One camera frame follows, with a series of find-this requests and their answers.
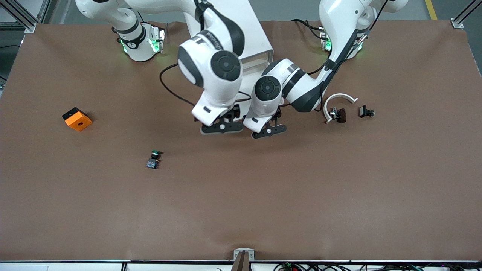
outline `orange box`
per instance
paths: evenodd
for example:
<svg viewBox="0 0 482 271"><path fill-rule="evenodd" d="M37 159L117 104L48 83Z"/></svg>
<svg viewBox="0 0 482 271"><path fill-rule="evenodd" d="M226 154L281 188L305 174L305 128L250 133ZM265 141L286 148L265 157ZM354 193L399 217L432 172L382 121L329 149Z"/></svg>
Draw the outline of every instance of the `orange box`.
<svg viewBox="0 0 482 271"><path fill-rule="evenodd" d="M77 107L72 108L72 110L62 115L62 118L70 128L77 132L82 131L92 124L91 119Z"/></svg>

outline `brown tabletop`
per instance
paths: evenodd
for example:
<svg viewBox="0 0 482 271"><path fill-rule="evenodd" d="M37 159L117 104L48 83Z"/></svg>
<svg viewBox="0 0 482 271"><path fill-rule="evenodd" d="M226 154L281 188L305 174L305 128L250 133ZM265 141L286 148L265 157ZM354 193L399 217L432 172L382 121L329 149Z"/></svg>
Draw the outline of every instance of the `brown tabletop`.
<svg viewBox="0 0 482 271"><path fill-rule="evenodd" d="M327 54L293 22L263 22L275 59L306 71ZM108 25L37 25L1 109L0 259L450 259L482 255L482 80L449 21L380 21L325 97L346 123L283 108L285 134L201 136L159 72ZM201 89L178 68L178 94ZM358 118L358 107L376 111ZM93 124L76 132L72 107ZM164 151L158 170L150 151Z"/></svg>

